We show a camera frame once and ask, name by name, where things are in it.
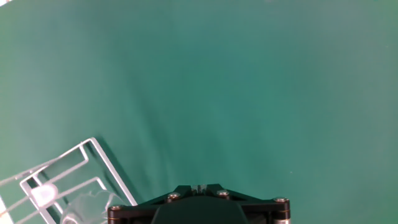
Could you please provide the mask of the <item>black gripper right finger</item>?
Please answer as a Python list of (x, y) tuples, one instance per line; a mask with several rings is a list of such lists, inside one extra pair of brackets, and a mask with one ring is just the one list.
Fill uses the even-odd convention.
[(199, 185), (198, 194), (236, 202), (253, 223), (291, 224), (290, 200), (286, 197), (259, 199), (222, 187), (220, 184)]

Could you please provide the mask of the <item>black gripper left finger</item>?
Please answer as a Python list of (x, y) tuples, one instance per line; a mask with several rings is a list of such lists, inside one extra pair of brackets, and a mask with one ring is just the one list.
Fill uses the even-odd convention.
[(123, 224), (137, 218), (153, 218), (161, 206), (195, 196), (198, 189), (198, 185), (179, 185), (173, 191), (139, 205), (113, 205), (108, 208), (108, 223)]

